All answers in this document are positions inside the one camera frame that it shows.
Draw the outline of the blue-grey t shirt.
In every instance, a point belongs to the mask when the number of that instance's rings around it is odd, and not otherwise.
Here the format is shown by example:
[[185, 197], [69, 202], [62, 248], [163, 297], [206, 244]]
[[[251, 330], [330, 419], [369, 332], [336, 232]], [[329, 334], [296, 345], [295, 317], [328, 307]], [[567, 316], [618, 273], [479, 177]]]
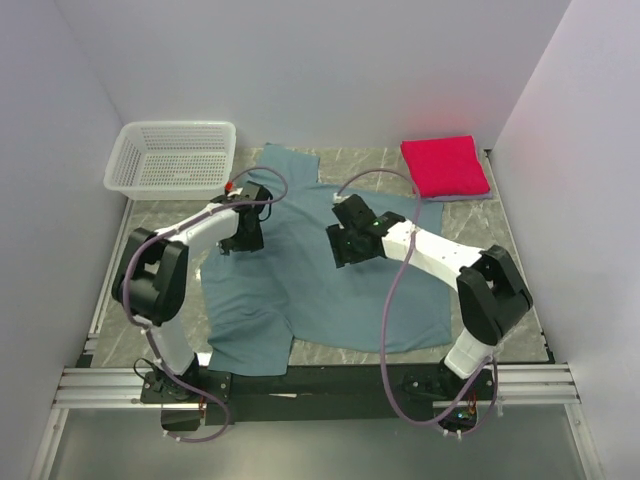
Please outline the blue-grey t shirt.
[[268, 145], [249, 174], [278, 202], [261, 250], [213, 250], [202, 264], [211, 369], [284, 374], [297, 339], [390, 353], [451, 340], [446, 284], [383, 258], [336, 267], [326, 233], [335, 189], [318, 182], [318, 167], [315, 156]]

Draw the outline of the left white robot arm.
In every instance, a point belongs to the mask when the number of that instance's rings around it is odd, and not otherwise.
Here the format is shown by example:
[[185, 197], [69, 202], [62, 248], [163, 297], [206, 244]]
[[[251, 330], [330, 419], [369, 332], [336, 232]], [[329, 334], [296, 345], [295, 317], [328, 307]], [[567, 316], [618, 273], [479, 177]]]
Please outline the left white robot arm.
[[249, 181], [169, 227], [137, 228], [127, 239], [111, 295], [147, 337], [164, 389], [176, 401], [193, 399], [200, 388], [198, 357], [180, 320], [191, 262], [214, 246], [224, 255], [262, 249], [261, 213], [273, 202], [266, 187]]

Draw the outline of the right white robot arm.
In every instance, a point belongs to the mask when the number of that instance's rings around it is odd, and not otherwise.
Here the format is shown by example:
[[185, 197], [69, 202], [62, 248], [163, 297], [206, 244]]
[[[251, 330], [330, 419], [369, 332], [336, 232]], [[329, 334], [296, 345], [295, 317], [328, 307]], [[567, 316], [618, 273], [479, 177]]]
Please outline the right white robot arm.
[[511, 254], [499, 245], [466, 246], [418, 226], [411, 217], [376, 214], [357, 195], [336, 195], [336, 224], [327, 227], [337, 267], [377, 258], [413, 267], [449, 286], [458, 297], [463, 327], [426, 384], [432, 398], [460, 399], [495, 356], [504, 337], [533, 306], [532, 295]]

